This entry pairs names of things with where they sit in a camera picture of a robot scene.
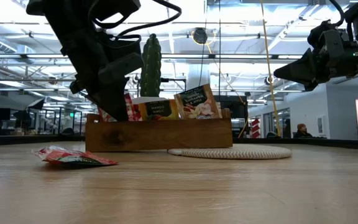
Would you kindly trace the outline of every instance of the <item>white coiled rope mat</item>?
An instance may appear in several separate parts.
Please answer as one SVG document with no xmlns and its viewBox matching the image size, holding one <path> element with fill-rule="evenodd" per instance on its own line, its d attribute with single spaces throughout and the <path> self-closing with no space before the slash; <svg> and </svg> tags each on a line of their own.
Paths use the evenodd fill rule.
<svg viewBox="0 0 358 224">
<path fill-rule="evenodd" d="M 292 156 L 289 149 L 253 144 L 234 144 L 225 149 L 169 149 L 176 156 L 207 159 L 283 159 Z"/>
</svg>

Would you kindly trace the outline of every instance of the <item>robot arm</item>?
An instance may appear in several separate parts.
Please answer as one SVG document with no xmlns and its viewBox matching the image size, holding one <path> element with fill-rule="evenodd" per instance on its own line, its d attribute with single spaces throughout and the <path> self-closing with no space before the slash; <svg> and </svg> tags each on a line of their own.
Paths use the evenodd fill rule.
<svg viewBox="0 0 358 224">
<path fill-rule="evenodd" d="M 102 29 L 115 28 L 140 8 L 139 0 L 30 0 L 27 13 L 47 18 L 63 46 L 62 54 L 67 55 L 75 67 L 77 75 L 70 85 L 71 92 L 86 90 L 89 100 L 118 121 L 127 121 L 124 89 L 128 78 L 125 75 L 142 68 L 144 63 L 140 36 L 125 34 L 168 23 L 181 15 L 179 7 L 164 0 L 153 1 L 178 14 L 161 22 L 133 27 L 116 37 L 98 30 L 95 24 Z M 100 22 L 117 13 L 123 16 L 120 21 Z"/>
<path fill-rule="evenodd" d="M 301 59 L 274 71 L 277 78 L 301 83 L 306 91 L 312 91 L 319 83 L 330 78 L 354 77 L 358 74 L 358 44 L 353 40 L 352 24 L 358 40 L 358 3 L 343 13 L 335 0 L 330 0 L 341 13 L 336 24 L 324 21 L 314 28 L 308 42 L 314 48 L 308 49 Z M 344 19 L 347 31 L 338 30 Z"/>
</svg>

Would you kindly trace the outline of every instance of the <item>table surface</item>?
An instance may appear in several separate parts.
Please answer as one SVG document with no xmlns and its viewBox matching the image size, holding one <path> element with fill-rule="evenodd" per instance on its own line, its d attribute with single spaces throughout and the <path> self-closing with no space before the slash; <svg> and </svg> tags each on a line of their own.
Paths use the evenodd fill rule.
<svg viewBox="0 0 358 224">
<path fill-rule="evenodd" d="M 358 223 L 358 150 L 288 145 L 291 159 L 269 161 L 99 153 L 120 165 L 61 169 L 30 153 L 42 146 L 0 146 L 0 223 Z"/>
</svg>

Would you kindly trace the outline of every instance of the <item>wooden box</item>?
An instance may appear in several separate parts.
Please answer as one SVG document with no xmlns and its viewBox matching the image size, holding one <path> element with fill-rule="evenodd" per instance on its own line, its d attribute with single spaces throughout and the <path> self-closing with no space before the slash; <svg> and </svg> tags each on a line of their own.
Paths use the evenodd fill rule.
<svg viewBox="0 0 358 224">
<path fill-rule="evenodd" d="M 99 115 L 88 114 L 86 150 L 122 152 L 231 147 L 230 110 L 223 109 L 222 116 L 223 119 L 95 123 Z"/>
</svg>

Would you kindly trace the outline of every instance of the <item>cactus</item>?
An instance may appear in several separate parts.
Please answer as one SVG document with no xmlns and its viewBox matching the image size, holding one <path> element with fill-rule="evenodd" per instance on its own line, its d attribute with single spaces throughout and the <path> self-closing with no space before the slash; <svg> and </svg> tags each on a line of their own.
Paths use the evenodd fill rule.
<svg viewBox="0 0 358 224">
<path fill-rule="evenodd" d="M 143 61 L 140 95 L 156 96 L 160 94 L 161 84 L 161 46 L 155 34 L 150 35 L 143 48 Z"/>
</svg>

